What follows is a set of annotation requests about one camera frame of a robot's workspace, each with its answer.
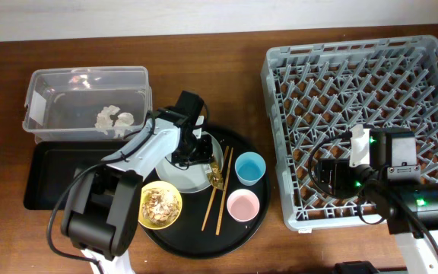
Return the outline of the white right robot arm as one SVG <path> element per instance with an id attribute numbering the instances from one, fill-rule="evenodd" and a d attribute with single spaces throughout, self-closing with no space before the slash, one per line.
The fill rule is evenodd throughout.
<path id="1" fill-rule="evenodd" d="M 338 138 L 350 142 L 348 158 L 307 160 L 315 187 L 332 198 L 373 203 L 407 271 L 438 273 L 438 183 L 421 180 L 415 134 L 358 124 Z"/>

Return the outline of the gold foil snack wrapper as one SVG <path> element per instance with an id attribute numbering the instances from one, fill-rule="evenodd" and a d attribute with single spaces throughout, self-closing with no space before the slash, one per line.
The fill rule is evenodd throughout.
<path id="1" fill-rule="evenodd" d="M 224 188 L 224 179 L 221 174 L 217 162 L 212 162 L 208 165 L 205 171 L 209 183 L 216 189 L 222 190 Z"/>

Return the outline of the white paper napkin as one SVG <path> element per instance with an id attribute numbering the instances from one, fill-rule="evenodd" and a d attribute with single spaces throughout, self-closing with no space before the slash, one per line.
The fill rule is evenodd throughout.
<path id="1" fill-rule="evenodd" d="M 131 113 L 122 112 L 119 107 L 109 105 L 97 114 L 94 127 L 105 135 L 108 134 L 108 128 L 119 127 L 119 129 L 115 130 L 115 137 L 123 138 L 126 132 L 124 127 L 132 126 L 134 122 L 135 120 Z"/>

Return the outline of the peanut shells and rice scraps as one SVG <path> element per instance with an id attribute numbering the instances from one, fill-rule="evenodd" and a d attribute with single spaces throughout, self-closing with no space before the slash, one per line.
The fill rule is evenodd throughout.
<path id="1" fill-rule="evenodd" d="M 144 191 L 142 216 L 157 226 L 166 226 L 179 215 L 179 200 L 170 190 L 153 188 Z"/>

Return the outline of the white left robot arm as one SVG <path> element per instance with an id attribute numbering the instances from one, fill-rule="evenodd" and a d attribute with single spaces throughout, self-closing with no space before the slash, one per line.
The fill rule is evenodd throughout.
<path id="1" fill-rule="evenodd" d="M 206 108 L 197 94 L 183 91 L 175 105 L 148 113 L 144 127 L 128 134 L 118 151 L 75 171 L 56 204 L 65 207 L 62 234 L 93 272 L 132 272 L 127 249 L 138 227 L 144 180 L 162 160 L 184 169 L 213 161 L 211 137 L 200 133 Z"/>

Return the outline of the yellow bowl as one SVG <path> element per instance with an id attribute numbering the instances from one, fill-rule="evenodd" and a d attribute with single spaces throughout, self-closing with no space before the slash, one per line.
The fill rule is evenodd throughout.
<path id="1" fill-rule="evenodd" d="M 145 228 L 160 230 L 171 226 L 183 207 L 178 189 L 164 181 L 146 184 L 141 191 L 138 222 Z"/>

